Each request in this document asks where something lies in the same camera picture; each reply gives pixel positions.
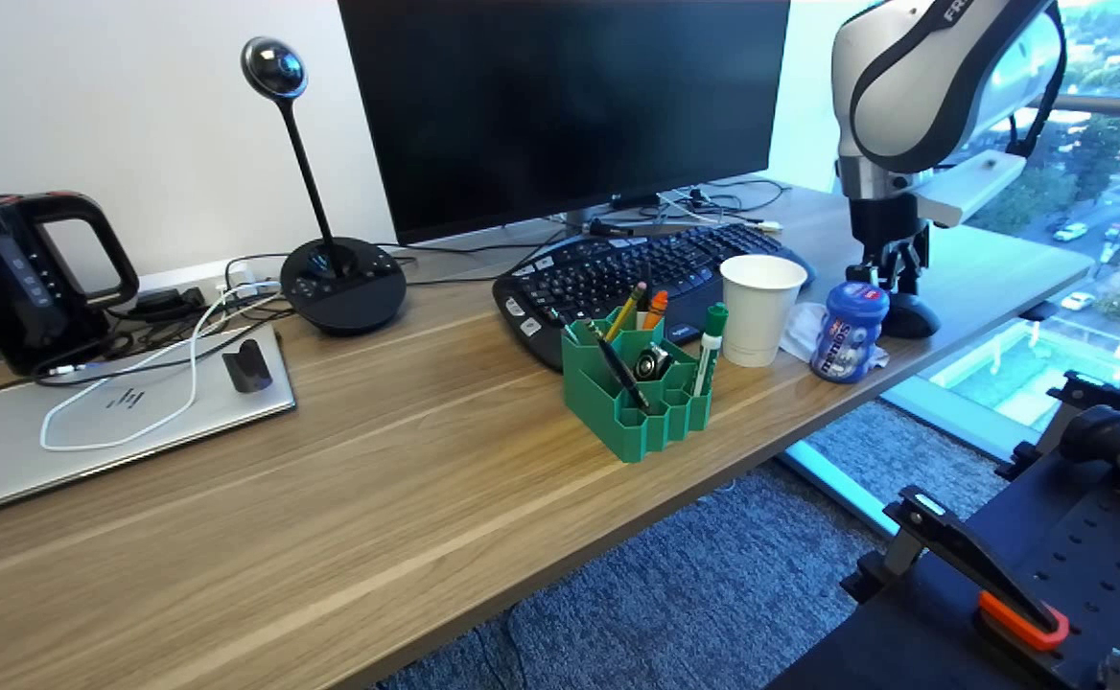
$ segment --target computer monitor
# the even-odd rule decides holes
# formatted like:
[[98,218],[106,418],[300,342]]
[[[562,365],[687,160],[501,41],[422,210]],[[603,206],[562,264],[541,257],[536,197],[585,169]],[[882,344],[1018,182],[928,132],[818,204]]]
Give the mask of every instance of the computer monitor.
[[758,172],[785,0],[341,0],[403,244]]

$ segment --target wooden desk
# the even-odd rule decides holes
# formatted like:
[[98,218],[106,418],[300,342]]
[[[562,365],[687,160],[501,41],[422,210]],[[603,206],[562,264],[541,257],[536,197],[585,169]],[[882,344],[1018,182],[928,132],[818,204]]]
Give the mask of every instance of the wooden desk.
[[[859,252],[837,197],[776,218],[822,301]],[[284,322],[300,411],[0,510],[0,685],[372,683],[1071,283],[1082,257],[936,233],[931,342],[857,388],[722,365],[704,434],[616,463],[488,287],[409,293],[329,342]]]

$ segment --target black keyboard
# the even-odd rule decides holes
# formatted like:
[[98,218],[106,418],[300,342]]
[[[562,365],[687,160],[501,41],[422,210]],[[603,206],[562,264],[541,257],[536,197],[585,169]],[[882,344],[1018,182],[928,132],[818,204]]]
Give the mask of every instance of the black keyboard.
[[634,283],[667,287],[667,338],[701,338],[704,312],[722,305],[716,264],[738,252],[777,252],[804,264],[777,237],[752,227],[693,227],[652,237],[569,237],[492,283],[514,338],[559,374],[559,334],[574,317],[603,317],[634,294]]

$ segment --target paper cup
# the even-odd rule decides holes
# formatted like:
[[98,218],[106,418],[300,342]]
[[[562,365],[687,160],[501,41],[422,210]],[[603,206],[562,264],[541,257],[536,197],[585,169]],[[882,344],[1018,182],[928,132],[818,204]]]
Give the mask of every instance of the paper cup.
[[722,356],[741,367],[776,365],[802,283],[804,269],[785,257],[745,252],[722,260],[722,301],[727,312]]

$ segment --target green pen holder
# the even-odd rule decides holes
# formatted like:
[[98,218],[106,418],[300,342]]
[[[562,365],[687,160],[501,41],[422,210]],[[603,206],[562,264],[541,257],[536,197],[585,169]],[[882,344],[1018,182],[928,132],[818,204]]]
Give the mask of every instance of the green pen holder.
[[639,352],[649,344],[667,348],[667,367],[657,381],[638,381],[639,395],[652,411],[639,411],[634,395],[621,388],[612,375],[605,352],[597,348],[597,330],[605,322],[571,322],[562,330],[562,403],[569,411],[585,421],[603,446],[624,462],[638,463],[649,454],[661,454],[687,434],[704,428],[711,411],[715,411],[715,374],[704,381],[704,393],[693,395],[698,381],[698,362],[687,356],[683,348],[661,342],[665,326],[657,330],[621,330],[609,348],[621,356],[621,365],[638,367]]

